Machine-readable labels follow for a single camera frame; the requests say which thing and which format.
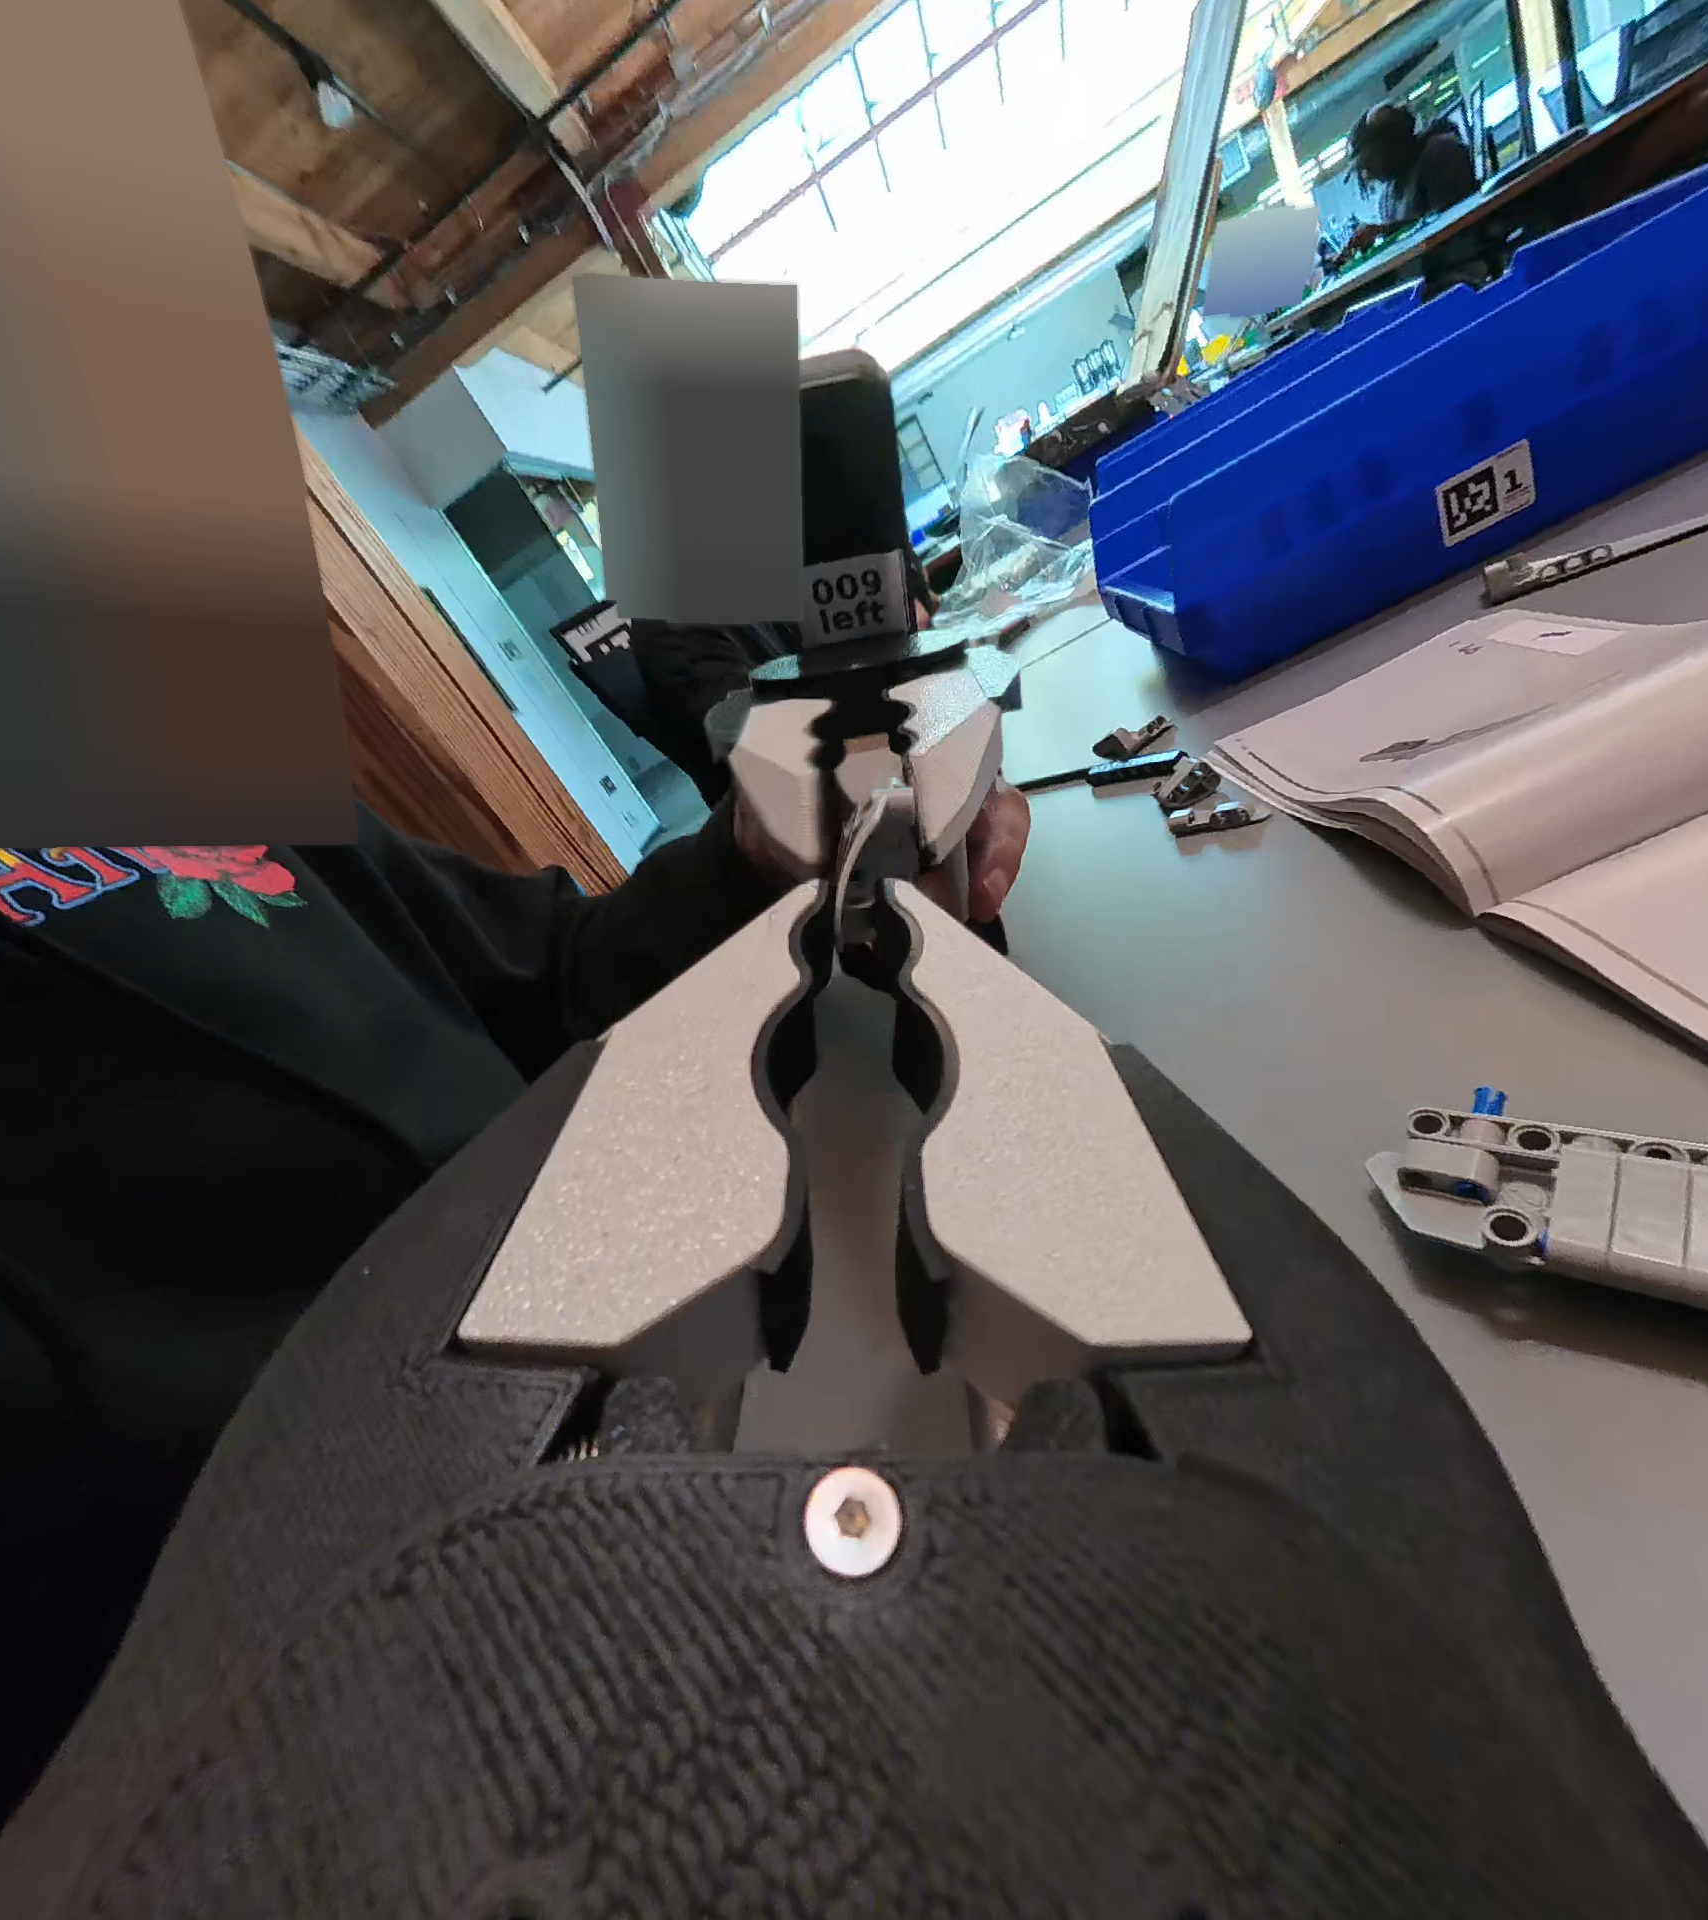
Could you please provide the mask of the white leaning board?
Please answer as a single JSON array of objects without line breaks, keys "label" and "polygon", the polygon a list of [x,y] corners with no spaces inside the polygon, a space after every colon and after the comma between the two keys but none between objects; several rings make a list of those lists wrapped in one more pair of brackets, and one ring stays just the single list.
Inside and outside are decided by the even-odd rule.
[{"label": "white leaning board", "polygon": [[1221,130],[1242,26],[1246,2],[1199,2],[1191,18],[1129,342],[1124,390],[1135,397],[1151,397],[1177,376],[1221,192]]}]

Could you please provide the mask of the person's left forearm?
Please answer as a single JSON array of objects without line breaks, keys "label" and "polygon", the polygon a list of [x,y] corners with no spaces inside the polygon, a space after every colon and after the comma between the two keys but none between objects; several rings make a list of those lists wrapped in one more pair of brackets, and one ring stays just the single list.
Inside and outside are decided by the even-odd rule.
[{"label": "person's left forearm", "polygon": [[429,957],[525,1078],[600,1037],[796,889],[733,802],[606,894],[562,867],[507,875],[364,819],[363,853]]}]

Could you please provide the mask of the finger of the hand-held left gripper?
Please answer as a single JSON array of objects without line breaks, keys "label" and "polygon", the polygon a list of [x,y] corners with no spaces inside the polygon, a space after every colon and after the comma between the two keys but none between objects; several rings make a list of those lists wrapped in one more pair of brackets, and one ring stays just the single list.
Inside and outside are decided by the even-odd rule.
[{"label": "finger of the hand-held left gripper", "polygon": [[726,754],[733,830],[746,857],[778,878],[820,878],[839,846],[839,802],[820,764],[829,700],[754,701]]},{"label": "finger of the hand-held left gripper", "polygon": [[1000,776],[1000,700],[974,667],[947,667],[891,689],[906,706],[906,783],[924,867],[947,863]]}]

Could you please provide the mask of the blue plastic bin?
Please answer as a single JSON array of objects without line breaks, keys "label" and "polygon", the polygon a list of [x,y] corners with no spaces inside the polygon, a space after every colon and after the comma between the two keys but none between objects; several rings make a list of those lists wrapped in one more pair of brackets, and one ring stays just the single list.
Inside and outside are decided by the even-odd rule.
[{"label": "blue plastic bin", "polygon": [[1708,168],[1283,347],[1096,466],[1113,620],[1240,680],[1708,449]]}]

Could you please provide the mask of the small grey red brick panel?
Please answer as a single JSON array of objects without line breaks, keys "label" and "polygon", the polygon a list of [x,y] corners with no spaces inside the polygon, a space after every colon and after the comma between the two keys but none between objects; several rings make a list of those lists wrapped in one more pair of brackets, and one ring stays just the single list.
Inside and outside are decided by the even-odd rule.
[{"label": "small grey red brick panel", "polygon": [[835,870],[836,955],[873,949],[889,885],[921,875],[921,838],[913,787],[889,779],[852,807]]}]

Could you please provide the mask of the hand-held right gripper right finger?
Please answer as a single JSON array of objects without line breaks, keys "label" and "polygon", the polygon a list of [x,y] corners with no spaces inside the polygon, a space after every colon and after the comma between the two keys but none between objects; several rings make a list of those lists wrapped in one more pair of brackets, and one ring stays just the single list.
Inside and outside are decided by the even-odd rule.
[{"label": "hand-held right gripper right finger", "polygon": [[1240,1307],[1095,1022],[909,883],[874,903],[900,1169],[898,1307],[936,1373],[1236,1358]]}]

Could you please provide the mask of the open instruction booklet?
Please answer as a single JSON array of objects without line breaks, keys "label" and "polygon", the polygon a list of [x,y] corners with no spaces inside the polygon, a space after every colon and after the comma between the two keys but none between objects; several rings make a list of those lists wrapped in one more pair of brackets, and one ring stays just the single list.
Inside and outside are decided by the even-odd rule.
[{"label": "open instruction booklet", "polygon": [[1708,1051],[1708,616],[1478,613],[1209,756]]}]

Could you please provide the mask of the person's left hand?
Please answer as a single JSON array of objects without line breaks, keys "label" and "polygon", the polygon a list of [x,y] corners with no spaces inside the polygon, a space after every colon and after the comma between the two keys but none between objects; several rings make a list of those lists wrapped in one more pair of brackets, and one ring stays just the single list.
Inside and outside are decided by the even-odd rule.
[{"label": "person's left hand", "polygon": [[990,927],[1013,894],[1032,841],[1032,801],[1007,779],[995,779],[965,833],[965,922]]}]

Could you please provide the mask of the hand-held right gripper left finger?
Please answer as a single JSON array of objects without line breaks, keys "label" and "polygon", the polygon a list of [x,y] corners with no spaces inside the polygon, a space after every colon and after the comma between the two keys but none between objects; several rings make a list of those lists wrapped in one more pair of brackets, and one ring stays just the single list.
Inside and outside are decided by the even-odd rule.
[{"label": "hand-held right gripper left finger", "polygon": [[459,1321],[459,1350],[595,1373],[752,1373],[809,1288],[792,1107],[831,974],[820,883],[614,1022]]}]

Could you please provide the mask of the clear plastic bag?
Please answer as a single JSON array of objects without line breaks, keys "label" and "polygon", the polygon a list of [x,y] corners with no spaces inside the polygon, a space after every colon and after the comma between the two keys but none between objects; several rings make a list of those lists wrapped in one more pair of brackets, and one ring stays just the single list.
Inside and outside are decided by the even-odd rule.
[{"label": "clear plastic bag", "polygon": [[974,457],[959,491],[959,569],[936,632],[994,635],[1095,595],[1091,484],[1035,457]]}]

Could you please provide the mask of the large factory window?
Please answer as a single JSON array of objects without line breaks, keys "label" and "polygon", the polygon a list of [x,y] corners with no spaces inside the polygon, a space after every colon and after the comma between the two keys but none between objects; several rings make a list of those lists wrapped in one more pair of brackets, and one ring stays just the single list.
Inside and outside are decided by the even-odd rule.
[{"label": "large factory window", "polygon": [[1192,2],[898,2],[722,152],[718,280],[796,287],[803,353],[891,369],[1155,199]]}]

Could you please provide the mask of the grey toy brick assembly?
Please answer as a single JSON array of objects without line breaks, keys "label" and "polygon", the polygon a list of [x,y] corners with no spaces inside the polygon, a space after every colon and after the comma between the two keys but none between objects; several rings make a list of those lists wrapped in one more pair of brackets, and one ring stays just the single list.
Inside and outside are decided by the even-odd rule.
[{"label": "grey toy brick assembly", "polygon": [[1512,1117],[1483,1086],[1414,1107],[1369,1180],[1425,1241],[1708,1314],[1708,1137]]}]

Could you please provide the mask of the long grey brick beam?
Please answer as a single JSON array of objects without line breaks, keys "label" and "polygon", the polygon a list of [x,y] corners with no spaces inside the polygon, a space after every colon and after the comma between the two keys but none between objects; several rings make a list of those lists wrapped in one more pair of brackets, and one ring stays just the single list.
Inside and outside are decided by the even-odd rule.
[{"label": "long grey brick beam", "polygon": [[1535,558],[1515,554],[1483,567],[1483,604],[1509,606],[1530,593],[1605,569],[1616,558],[1619,554],[1609,542]]}]

